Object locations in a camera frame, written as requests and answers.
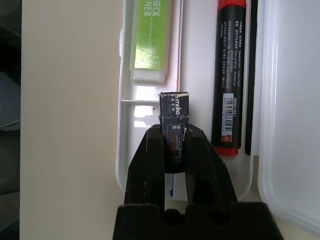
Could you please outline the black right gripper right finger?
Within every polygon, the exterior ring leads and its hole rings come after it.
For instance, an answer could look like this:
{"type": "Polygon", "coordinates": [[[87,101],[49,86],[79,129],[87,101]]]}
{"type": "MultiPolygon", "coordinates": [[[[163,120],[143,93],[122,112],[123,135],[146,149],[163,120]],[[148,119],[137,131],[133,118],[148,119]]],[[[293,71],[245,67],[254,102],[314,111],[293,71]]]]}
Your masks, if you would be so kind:
{"type": "Polygon", "coordinates": [[[187,200],[204,211],[230,211],[238,199],[227,166],[202,129],[189,124],[184,140],[187,200]]]}

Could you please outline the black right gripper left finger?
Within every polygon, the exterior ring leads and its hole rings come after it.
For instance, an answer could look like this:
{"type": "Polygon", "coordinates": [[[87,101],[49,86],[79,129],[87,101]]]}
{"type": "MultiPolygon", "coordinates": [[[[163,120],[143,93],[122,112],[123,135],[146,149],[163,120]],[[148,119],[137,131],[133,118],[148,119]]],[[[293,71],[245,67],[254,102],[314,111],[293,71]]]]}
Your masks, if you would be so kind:
{"type": "Polygon", "coordinates": [[[165,211],[165,157],[159,124],[144,133],[128,167],[125,204],[155,205],[165,211]]]}

